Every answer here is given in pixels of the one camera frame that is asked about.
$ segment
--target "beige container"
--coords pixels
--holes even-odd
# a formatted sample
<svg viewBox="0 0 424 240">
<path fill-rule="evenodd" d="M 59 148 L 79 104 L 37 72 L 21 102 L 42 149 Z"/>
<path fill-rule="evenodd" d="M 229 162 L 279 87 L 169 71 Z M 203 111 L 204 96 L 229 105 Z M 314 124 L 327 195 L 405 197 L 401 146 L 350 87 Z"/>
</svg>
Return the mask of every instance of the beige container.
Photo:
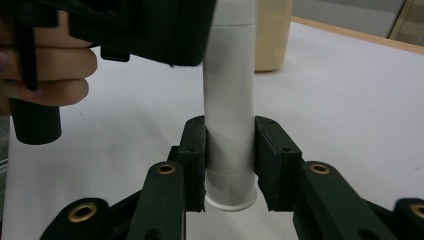
<svg viewBox="0 0 424 240">
<path fill-rule="evenodd" d="M 284 61 L 293 0 L 259 0 L 255 71 L 278 69 Z"/>
</svg>

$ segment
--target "hole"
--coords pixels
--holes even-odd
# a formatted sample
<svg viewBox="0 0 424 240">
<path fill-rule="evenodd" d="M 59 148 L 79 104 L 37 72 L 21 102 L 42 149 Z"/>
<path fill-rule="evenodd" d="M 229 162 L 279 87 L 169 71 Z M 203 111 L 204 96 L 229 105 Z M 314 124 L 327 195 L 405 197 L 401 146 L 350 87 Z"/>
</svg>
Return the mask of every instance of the hole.
<svg viewBox="0 0 424 240">
<path fill-rule="evenodd" d="M 424 204 L 411 204 L 411 211 L 418 217 L 424 219 Z"/>
<path fill-rule="evenodd" d="M 157 172 L 160 174 L 171 174 L 175 171 L 175 166 L 172 164 L 164 164 L 157 168 Z"/>
<path fill-rule="evenodd" d="M 144 235 L 144 240 L 160 240 L 162 239 L 162 229 L 152 228 Z"/>
<path fill-rule="evenodd" d="M 358 235 L 365 240 L 379 240 L 380 238 L 373 231 L 368 229 L 359 229 Z"/>
<path fill-rule="evenodd" d="M 318 174 L 329 174 L 330 169 L 322 164 L 313 164 L 309 167 L 313 172 Z"/>
<path fill-rule="evenodd" d="M 83 216 L 89 214 L 90 212 L 91 212 L 91 208 L 89 208 L 89 207 L 83 207 L 83 208 L 78 209 L 76 211 L 75 216 L 77 216 L 77 217 L 83 217 Z"/>
<path fill-rule="evenodd" d="M 76 206 L 68 215 L 71 222 L 83 222 L 90 219 L 97 212 L 97 206 L 94 203 L 82 203 Z"/>
</svg>

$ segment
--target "finger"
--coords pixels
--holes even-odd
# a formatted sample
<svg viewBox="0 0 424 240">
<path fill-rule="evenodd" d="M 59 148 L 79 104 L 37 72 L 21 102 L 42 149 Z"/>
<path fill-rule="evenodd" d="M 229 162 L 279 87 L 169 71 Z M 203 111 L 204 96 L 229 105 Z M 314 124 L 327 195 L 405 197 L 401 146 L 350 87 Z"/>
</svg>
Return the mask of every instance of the finger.
<svg viewBox="0 0 424 240">
<path fill-rule="evenodd" d="M 88 90 L 85 79 L 42 82 L 36 92 L 29 91 L 22 82 L 5 81 L 3 83 L 3 92 L 7 97 L 45 106 L 75 104 L 87 96 Z"/>
<path fill-rule="evenodd" d="M 17 56 L 12 47 L 0 48 L 7 62 L 0 79 L 22 80 Z M 37 48 L 37 77 L 39 80 L 81 79 L 97 69 L 96 55 L 88 48 Z"/>
<path fill-rule="evenodd" d="M 0 45 L 13 45 L 13 24 L 10 18 L 0 17 Z M 35 44 L 42 47 L 85 48 L 91 43 L 69 36 L 68 14 L 59 11 L 59 26 L 35 28 Z"/>
</svg>

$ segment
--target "black handle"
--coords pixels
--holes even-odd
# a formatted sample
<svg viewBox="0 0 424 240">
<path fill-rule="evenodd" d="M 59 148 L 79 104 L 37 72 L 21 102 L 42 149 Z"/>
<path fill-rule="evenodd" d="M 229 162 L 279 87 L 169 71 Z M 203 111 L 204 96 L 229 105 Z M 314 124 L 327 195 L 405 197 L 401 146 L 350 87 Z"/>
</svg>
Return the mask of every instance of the black handle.
<svg viewBox="0 0 424 240">
<path fill-rule="evenodd" d="M 57 11 L 35 3 L 20 2 L 14 13 L 18 66 L 26 88 L 36 91 L 37 61 L 33 27 L 56 27 Z M 10 99 L 16 138 L 25 144 L 51 143 L 62 134 L 59 107 Z"/>
<path fill-rule="evenodd" d="M 51 143 L 62 134 L 59 107 L 9 99 L 16 138 L 25 144 Z"/>
</svg>

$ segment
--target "white table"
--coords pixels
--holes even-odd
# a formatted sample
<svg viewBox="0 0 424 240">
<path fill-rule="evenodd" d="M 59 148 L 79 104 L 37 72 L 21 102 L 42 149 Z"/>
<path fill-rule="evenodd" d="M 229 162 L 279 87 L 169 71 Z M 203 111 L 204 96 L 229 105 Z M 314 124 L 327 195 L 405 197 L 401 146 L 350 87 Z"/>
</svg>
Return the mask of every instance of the white table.
<svg viewBox="0 0 424 240">
<path fill-rule="evenodd" d="M 333 165 L 392 209 L 424 198 L 423 66 L 423 55 L 293 23 L 282 69 L 256 75 L 255 112 L 277 120 L 305 160 Z M 62 108 L 58 141 L 26 146 L 12 134 L 3 239 L 38 239 L 77 199 L 112 205 L 139 190 L 203 114 L 201 78 L 200 67 L 100 61 L 89 96 Z M 269 213 L 261 194 L 240 213 L 206 207 L 188 214 L 187 239 L 297 239 L 292 214 Z"/>
</svg>

